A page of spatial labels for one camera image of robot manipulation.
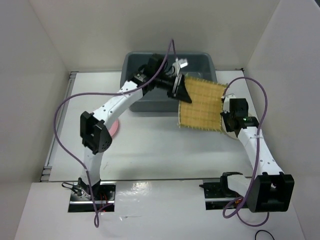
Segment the yellow bamboo mat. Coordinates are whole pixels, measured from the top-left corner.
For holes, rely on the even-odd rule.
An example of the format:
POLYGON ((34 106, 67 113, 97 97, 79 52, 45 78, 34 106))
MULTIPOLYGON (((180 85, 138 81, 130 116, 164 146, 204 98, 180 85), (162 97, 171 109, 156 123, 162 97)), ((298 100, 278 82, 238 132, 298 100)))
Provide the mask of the yellow bamboo mat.
POLYGON ((225 84, 187 76, 186 90, 192 103, 179 102, 178 126, 201 131, 222 131, 222 96, 225 84))

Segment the pink plastic plate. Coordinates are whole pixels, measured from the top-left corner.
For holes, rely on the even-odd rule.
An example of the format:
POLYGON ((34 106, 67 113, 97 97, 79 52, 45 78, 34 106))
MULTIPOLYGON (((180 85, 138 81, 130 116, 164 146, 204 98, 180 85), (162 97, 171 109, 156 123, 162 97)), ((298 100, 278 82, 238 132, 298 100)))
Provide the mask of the pink plastic plate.
POLYGON ((110 136, 113 138, 116 136, 117 132, 118 132, 118 129, 119 129, 119 126, 120 126, 120 122, 118 119, 116 119, 114 121, 114 123, 111 125, 111 127, 109 128, 109 134, 110 136))

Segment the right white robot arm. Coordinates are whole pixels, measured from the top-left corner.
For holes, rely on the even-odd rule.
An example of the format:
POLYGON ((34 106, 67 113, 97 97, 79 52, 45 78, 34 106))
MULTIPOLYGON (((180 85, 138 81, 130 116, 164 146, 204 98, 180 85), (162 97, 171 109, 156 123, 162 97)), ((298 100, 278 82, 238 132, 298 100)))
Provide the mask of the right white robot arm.
POLYGON ((246 205, 253 213, 286 212, 289 208, 295 181, 276 163, 256 117, 249 115, 245 98, 230 94, 223 99, 221 112, 223 130, 243 145, 254 177, 249 179, 240 172, 224 172, 219 191, 229 197, 233 193, 246 197, 246 205))

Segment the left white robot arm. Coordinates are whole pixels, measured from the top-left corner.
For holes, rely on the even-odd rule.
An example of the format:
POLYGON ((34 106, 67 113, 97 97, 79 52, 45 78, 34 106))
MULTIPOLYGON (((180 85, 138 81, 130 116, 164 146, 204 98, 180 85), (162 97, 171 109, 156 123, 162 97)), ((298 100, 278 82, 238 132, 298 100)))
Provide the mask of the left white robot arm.
POLYGON ((78 184, 88 200, 94 200, 100 193, 102 158, 113 141, 110 129, 125 110, 153 89, 166 91, 169 98, 192 103, 186 89, 185 75, 181 72, 188 66, 187 59, 175 59, 171 74, 165 70, 166 63, 166 56, 154 53, 146 64, 128 77, 115 96, 95 111, 81 114, 80 136, 86 169, 79 177, 78 184))

